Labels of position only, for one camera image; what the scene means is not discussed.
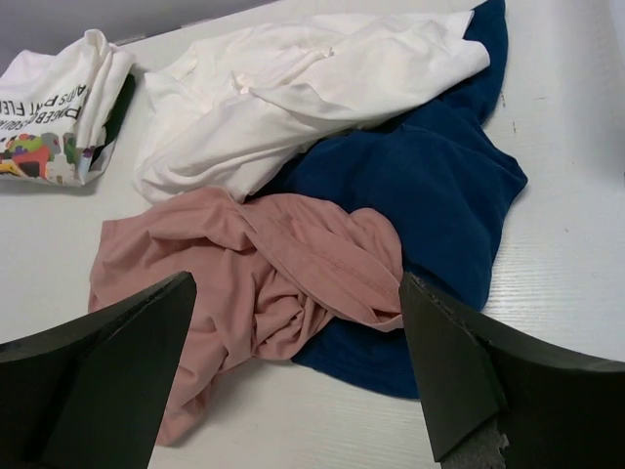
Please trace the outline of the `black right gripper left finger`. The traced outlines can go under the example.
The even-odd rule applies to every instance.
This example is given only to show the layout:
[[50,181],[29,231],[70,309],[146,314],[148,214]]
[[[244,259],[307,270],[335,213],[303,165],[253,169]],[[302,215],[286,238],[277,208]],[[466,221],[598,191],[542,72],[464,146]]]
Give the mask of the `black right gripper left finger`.
[[180,272],[2,344],[2,467],[146,468],[195,298]]

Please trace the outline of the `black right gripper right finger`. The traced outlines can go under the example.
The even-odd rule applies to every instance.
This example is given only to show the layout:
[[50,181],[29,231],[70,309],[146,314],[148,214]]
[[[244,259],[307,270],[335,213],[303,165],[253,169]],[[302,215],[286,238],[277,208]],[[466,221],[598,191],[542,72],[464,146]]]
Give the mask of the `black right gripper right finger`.
[[620,468],[624,365],[539,340],[405,274],[404,331],[443,468]]

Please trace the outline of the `pink t-shirt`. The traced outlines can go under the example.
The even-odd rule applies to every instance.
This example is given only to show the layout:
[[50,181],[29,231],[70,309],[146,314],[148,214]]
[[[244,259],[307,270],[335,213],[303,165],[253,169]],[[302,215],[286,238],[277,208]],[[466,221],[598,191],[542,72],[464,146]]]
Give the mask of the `pink t-shirt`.
[[239,203],[205,188],[104,222],[90,274],[100,310],[178,272],[196,299],[157,443],[201,419],[216,377],[252,359],[294,357],[332,319],[401,328],[401,245],[370,208],[346,212],[282,193]]

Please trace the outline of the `navy blue t-shirt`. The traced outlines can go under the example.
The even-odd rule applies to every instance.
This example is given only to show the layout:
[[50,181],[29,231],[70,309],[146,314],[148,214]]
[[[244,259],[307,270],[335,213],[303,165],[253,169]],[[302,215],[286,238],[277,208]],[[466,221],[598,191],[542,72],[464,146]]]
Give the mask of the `navy blue t-shirt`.
[[298,193],[347,212],[378,211],[398,233],[408,272],[481,310],[505,218],[527,179],[483,130],[507,65],[505,3],[477,6],[465,36],[486,48],[485,70],[374,129],[314,145],[288,162],[264,194]]

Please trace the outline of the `white Coca-Cola t-shirt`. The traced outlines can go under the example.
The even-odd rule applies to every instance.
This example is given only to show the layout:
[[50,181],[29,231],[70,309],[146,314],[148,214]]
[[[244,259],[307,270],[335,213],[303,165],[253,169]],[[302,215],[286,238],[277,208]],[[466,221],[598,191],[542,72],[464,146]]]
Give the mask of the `white Coca-Cola t-shirt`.
[[149,203],[207,186],[244,199],[315,142],[419,107],[484,70],[486,48],[466,38],[476,17],[315,16],[192,43],[145,76],[136,190]]

